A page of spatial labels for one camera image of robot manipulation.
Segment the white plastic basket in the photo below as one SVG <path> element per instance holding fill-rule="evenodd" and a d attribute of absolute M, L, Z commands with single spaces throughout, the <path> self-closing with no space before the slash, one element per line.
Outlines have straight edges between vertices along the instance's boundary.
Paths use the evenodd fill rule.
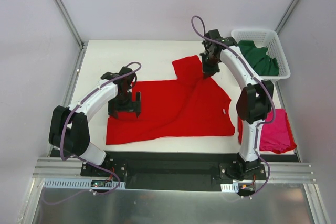
<path fill-rule="evenodd" d="M 284 54 L 278 34 L 270 29 L 261 28 L 242 28 L 233 29 L 231 36 L 237 41 L 249 40 L 253 41 L 255 46 L 267 47 L 267 55 L 277 60 L 279 66 L 279 75 L 277 76 L 261 76 L 264 80 L 276 82 L 281 79 L 288 79 L 291 75 L 286 56 Z"/>

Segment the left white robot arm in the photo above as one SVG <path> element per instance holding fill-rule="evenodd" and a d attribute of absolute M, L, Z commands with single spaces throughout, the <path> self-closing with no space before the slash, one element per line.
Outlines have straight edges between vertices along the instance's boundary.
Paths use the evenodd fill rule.
<path fill-rule="evenodd" d="M 117 118 L 120 112 L 141 113 L 141 93 L 132 92 L 137 83 L 137 72 L 129 65 L 118 73 L 104 73 L 95 87 L 83 98 L 68 106 L 53 110 L 49 143 L 60 149 L 62 160 L 75 156 L 93 166 L 99 176 L 111 171 L 110 156 L 90 140 L 89 122 L 104 106 L 108 115 Z"/>

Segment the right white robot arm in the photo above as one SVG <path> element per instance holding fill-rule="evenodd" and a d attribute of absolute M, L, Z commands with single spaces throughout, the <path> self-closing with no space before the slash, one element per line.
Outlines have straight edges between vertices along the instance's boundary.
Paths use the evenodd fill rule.
<path fill-rule="evenodd" d="M 209 78 L 219 72 L 223 63 L 236 79 L 241 94 L 236 103 L 238 118 L 242 121 L 241 147 L 234 164 L 225 168 L 225 175 L 231 179 L 250 178 L 260 168 L 261 131 L 268 113 L 274 109 L 274 85 L 263 80 L 244 58 L 233 37 L 223 38 L 217 29 L 204 34 L 201 53 L 202 72 Z"/>

